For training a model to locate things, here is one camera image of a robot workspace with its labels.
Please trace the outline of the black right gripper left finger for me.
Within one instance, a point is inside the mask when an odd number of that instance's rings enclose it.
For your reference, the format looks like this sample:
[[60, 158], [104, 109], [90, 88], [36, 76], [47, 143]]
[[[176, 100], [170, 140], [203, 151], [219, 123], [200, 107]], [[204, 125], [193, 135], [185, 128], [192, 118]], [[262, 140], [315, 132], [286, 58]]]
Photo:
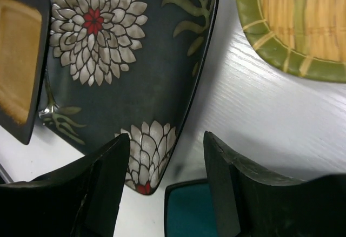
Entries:
[[1, 185], [1, 236], [113, 236], [130, 154], [127, 134], [59, 169]]

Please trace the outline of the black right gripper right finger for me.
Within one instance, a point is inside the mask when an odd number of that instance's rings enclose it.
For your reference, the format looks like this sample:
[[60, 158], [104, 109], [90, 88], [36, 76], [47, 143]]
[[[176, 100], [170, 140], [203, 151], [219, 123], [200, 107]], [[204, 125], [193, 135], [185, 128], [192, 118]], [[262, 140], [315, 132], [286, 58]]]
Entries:
[[209, 131], [203, 148], [220, 236], [345, 236], [344, 174], [283, 176]]

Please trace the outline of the dark teal square plate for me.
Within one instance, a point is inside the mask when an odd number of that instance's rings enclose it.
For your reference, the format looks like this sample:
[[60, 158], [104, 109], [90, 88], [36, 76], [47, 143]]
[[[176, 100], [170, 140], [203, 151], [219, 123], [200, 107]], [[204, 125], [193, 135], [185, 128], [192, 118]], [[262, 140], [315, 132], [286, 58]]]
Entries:
[[207, 179], [169, 185], [164, 196], [165, 237], [218, 237]]

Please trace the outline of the black floral square plate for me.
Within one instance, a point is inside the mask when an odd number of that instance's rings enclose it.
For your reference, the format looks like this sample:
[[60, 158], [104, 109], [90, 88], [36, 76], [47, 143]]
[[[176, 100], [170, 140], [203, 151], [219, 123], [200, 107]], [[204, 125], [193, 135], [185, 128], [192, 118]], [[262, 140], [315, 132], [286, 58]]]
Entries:
[[51, 0], [40, 120], [83, 154], [127, 134], [125, 184], [151, 195], [182, 132], [219, 0]]

